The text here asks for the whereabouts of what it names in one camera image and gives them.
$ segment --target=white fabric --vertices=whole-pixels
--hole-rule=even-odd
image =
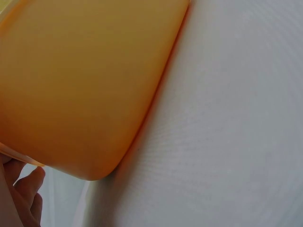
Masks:
[[[302,226],[302,62],[303,1],[192,1],[133,150],[89,185],[48,169],[42,226]]]

